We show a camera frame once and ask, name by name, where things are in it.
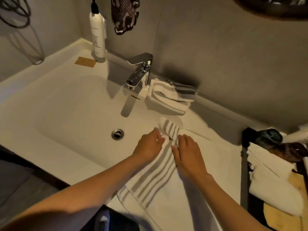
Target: floor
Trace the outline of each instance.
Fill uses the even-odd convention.
[[[59,191],[37,174],[38,170],[0,160],[0,227]]]

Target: brown patterned cloth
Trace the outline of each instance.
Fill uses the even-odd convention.
[[[117,35],[133,29],[139,16],[140,0],[111,0],[111,17]]]

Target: person's right arm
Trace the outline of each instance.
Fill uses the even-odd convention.
[[[172,146],[179,171],[202,192],[224,231],[266,231],[254,217],[235,202],[207,173],[198,144],[189,136],[178,136],[179,149]]]

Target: sink drain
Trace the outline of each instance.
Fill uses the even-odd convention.
[[[121,129],[115,129],[112,132],[111,137],[114,140],[121,140],[124,137],[124,131],[122,131]]]

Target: forearm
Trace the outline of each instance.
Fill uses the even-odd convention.
[[[266,231],[263,225],[221,189],[210,174],[198,176],[193,182],[206,198],[224,231]]]
[[[26,229],[27,231],[58,230],[59,223],[62,230],[79,230],[117,189],[144,166],[145,163],[141,159],[132,155],[115,166],[37,203],[21,213],[13,223],[20,223],[20,220],[27,222],[25,227],[31,227]],[[40,222],[40,229],[37,229],[37,224],[29,224],[37,223],[37,220],[26,219],[43,213],[52,215],[44,216]],[[13,230],[12,225],[3,230]]]

